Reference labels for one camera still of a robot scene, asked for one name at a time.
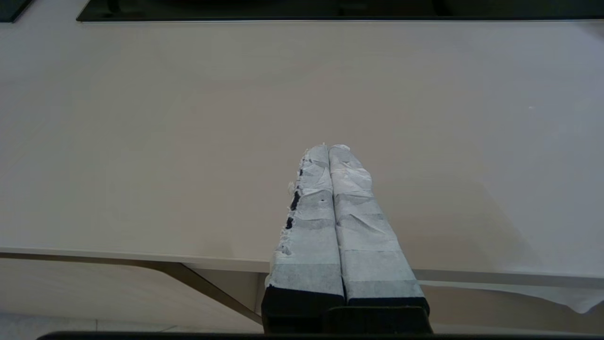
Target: white table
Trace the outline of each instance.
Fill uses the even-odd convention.
[[[345,143],[414,268],[604,276],[604,24],[0,26],[0,252],[262,272]]]

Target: floor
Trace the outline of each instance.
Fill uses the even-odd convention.
[[[220,332],[220,330],[196,329],[175,325],[137,324],[93,319],[49,318],[46,316],[0,313],[0,340],[35,340],[42,335],[63,330],[90,332]]]

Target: table top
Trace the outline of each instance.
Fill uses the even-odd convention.
[[[349,145],[413,267],[604,276],[604,24],[0,26],[0,251],[267,263]]]

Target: tiled floor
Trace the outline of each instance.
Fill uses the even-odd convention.
[[[211,333],[220,331],[175,325],[137,324],[91,319],[49,318],[45,316],[0,313],[0,340],[35,340],[42,335],[62,330],[186,333]]]

